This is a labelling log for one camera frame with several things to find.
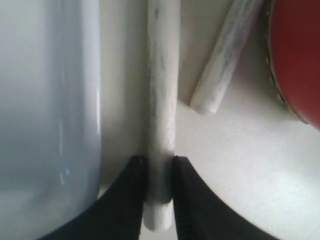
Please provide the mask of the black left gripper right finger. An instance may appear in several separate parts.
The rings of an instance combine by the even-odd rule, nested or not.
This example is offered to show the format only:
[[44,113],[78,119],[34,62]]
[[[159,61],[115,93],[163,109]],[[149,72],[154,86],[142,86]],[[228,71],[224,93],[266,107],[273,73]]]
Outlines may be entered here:
[[174,218],[179,240],[273,240],[225,204],[187,157],[172,162]]

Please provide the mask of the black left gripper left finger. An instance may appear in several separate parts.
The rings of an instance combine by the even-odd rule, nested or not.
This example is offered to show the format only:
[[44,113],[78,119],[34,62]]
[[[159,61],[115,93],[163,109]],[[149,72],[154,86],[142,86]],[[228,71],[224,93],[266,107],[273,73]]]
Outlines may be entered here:
[[132,156],[108,190],[44,240],[137,240],[141,233],[148,163]]

